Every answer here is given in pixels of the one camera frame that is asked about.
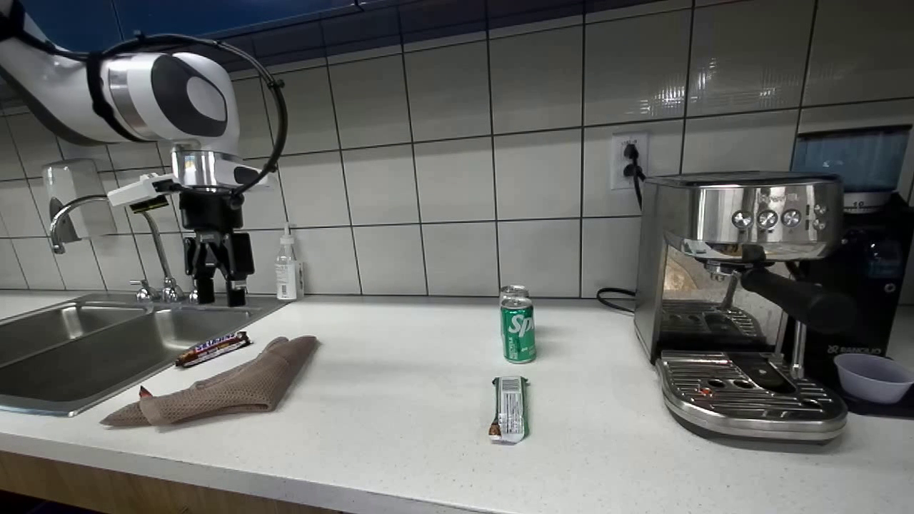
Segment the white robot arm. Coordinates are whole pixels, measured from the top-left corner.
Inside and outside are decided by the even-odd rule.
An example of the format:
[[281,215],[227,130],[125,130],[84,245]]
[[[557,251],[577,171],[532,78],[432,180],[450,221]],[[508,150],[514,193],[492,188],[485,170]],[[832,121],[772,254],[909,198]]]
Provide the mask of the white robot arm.
[[214,300],[214,274],[227,278],[227,302],[247,302],[254,274],[242,231],[242,195],[282,154],[277,141],[264,170],[234,157],[241,141],[237,94],[228,73],[205,50],[247,53],[188,38],[154,35],[108,53],[55,45],[21,0],[0,0],[0,73],[27,94],[28,108],[71,143],[170,143],[173,171],[105,193],[111,205],[151,210],[180,198],[185,274],[200,302]]

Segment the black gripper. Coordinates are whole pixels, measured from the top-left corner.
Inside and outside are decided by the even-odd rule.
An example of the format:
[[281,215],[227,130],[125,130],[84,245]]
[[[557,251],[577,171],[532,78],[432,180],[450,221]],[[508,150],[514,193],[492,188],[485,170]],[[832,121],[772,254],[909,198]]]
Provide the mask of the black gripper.
[[214,302],[211,271],[227,281],[228,305],[247,305],[247,281],[254,271],[252,240],[242,231],[242,198],[237,193],[184,193],[180,215],[185,271],[195,278],[198,302]]

